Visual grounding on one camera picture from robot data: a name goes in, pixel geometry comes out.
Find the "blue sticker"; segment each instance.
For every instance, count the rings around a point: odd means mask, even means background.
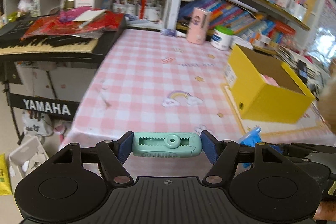
[[[214,41],[216,41],[216,42],[218,42],[218,41],[221,41],[222,40],[222,38],[221,37],[219,37],[218,35],[212,35],[212,40],[214,40]]]

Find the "green lid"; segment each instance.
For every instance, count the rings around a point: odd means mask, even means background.
[[[215,27],[215,30],[217,30],[218,32],[221,32],[221,33],[224,33],[224,34],[227,34],[227,35],[234,35],[235,33],[233,32],[233,30],[229,29],[229,28],[226,28],[226,27],[223,27],[223,26],[216,26]]]

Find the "piano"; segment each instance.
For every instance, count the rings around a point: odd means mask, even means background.
[[[99,39],[70,35],[37,35],[20,38],[38,19],[10,22],[0,29],[1,61],[62,61],[100,64],[126,28],[125,18],[116,31],[106,31]]]

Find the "yellow bag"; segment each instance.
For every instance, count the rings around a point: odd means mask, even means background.
[[[0,155],[0,195],[12,195],[5,154]]]

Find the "mint green box cutter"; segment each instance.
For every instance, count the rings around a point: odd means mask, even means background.
[[[199,155],[202,142],[196,133],[134,133],[132,152],[139,157],[188,158]]]

